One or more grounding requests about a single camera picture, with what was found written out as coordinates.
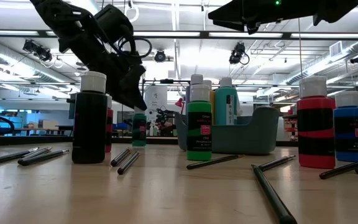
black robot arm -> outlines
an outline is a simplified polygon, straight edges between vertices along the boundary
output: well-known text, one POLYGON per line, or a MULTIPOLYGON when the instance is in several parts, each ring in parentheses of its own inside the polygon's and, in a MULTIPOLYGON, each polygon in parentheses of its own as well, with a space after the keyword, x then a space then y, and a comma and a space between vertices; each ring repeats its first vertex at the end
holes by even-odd
POLYGON ((146 104, 139 91, 139 80, 145 72, 141 58, 136 51, 133 26, 128 18, 117 8, 107 5, 95 16, 80 7, 72 6, 62 0, 30 0, 35 9, 54 31, 59 40, 59 51, 73 53, 92 71, 107 76, 106 93, 113 100, 133 108, 146 110, 146 104), (120 46, 115 42, 125 41, 120 46), (131 51, 122 51, 126 42, 131 51), (114 52, 105 48, 109 44, 114 52))

ceiling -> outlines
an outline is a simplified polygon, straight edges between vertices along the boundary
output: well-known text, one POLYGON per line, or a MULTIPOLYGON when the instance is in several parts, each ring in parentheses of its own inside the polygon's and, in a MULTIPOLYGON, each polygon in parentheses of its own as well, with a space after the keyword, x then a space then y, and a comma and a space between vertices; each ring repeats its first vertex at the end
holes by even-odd
MULTIPOLYGON (((229 1, 219 0, 141 0, 133 1, 133 5, 139 8, 139 17, 132 24, 134 30, 228 30, 214 26, 206 16, 210 11, 229 1)), ((99 9, 103 4, 97 0, 99 9)), ((124 1, 114 1, 114 5, 124 10, 124 1)), ((128 18, 135 16, 135 10, 129 10, 128 18)), ((312 18, 305 17, 283 21, 280 24, 263 24, 260 31, 266 32, 355 32, 358 33, 358 7, 344 16, 336 23, 328 24, 321 22, 318 26, 311 25, 312 18)), ((0 0, 0 29, 8 30, 50 30, 39 17, 31 3, 27 0, 0 0)), ((23 51, 23 44, 26 39, 23 37, 0 37, 0 44, 7 47, 23 57, 29 57, 37 61, 37 57, 28 55, 23 51)), ((31 38, 39 45, 51 49, 54 56, 63 60, 63 66, 57 68, 52 64, 50 69, 64 75, 73 82, 79 82, 80 77, 75 75, 78 72, 76 63, 79 61, 73 53, 61 54, 58 51, 58 40, 56 38, 31 38)), ((171 57, 175 56, 175 41, 173 39, 150 39, 153 46, 153 53, 157 50, 164 50, 171 57)), ((194 73, 203 74, 204 77, 218 83, 222 77, 230 76, 234 83, 256 83, 256 84, 279 84, 289 74, 301 69, 302 65, 313 62, 317 58, 329 52, 329 46, 337 40, 242 40, 242 39, 178 39, 178 64, 180 78, 188 80, 194 73), (238 42, 243 42, 248 49, 250 63, 246 66, 230 65, 229 56, 231 50, 238 42)), ((138 42, 137 49, 144 54, 148 45, 145 42, 138 42)), ((161 67, 161 63, 151 61, 151 57, 144 62, 147 69, 161 67)), ((168 78, 176 78, 175 64, 165 62, 165 71, 168 70, 168 78)), ((349 70, 358 68, 357 64, 348 65, 349 70)), ((346 63, 338 61, 326 69, 320 69, 314 75, 326 75, 329 79, 346 73, 346 63)), ((358 73, 350 77, 351 81, 358 80, 358 73)), ((349 81, 346 77, 341 82, 349 81)))

white bottle cap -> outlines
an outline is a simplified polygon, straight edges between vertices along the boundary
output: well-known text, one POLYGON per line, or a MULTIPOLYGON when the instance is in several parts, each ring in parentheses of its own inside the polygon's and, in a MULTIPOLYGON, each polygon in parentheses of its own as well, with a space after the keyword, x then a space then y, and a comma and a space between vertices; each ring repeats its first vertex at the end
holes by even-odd
POLYGON ((135 114, 144 114, 144 110, 141 110, 141 109, 137 108, 136 106, 134 108, 135 108, 135 114))
POLYGON ((191 84, 192 85, 203 84, 203 75, 197 75, 197 74, 192 75, 191 84))
POLYGON ((358 106, 358 91, 344 91, 335 95, 336 107, 358 106))
POLYGON ((299 82, 300 97, 327 96, 327 78, 309 77, 299 82))
POLYGON ((221 79, 221 87, 232 87, 231 78, 224 77, 221 79))
POLYGON ((81 76, 81 91, 106 92, 106 75, 100 72, 88 71, 81 76))
POLYGON ((107 95, 107 109, 112 108, 112 97, 107 95))
POLYGON ((207 85, 209 87, 209 90, 212 90, 212 81, 211 80, 204 80, 204 85, 207 85))
POLYGON ((190 93, 191 101, 209 101, 209 87, 207 85, 193 85, 190 93))

green paint bottle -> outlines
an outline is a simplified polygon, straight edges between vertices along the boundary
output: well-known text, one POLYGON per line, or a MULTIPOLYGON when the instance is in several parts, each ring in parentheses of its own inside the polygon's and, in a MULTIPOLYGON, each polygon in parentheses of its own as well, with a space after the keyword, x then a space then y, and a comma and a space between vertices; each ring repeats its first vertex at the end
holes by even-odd
POLYGON ((146 121, 144 111, 135 107, 135 115, 132 125, 132 146, 146 145, 146 121))
POLYGON ((212 105, 209 87, 193 85, 187 106, 187 159, 208 161, 212 156, 212 105))

teal paint bottle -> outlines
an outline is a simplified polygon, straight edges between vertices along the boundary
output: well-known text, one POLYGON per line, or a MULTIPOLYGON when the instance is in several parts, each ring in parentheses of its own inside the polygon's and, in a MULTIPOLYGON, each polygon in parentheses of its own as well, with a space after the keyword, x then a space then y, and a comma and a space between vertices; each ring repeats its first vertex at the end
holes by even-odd
POLYGON ((208 161, 212 157, 212 106, 209 87, 193 85, 187 108, 187 159, 208 161))
POLYGON ((215 90, 215 125, 237 124, 237 91, 232 87, 231 78, 221 80, 215 90))
POLYGON ((132 146, 146 145, 146 121, 144 111, 135 107, 135 115, 132 125, 132 146))

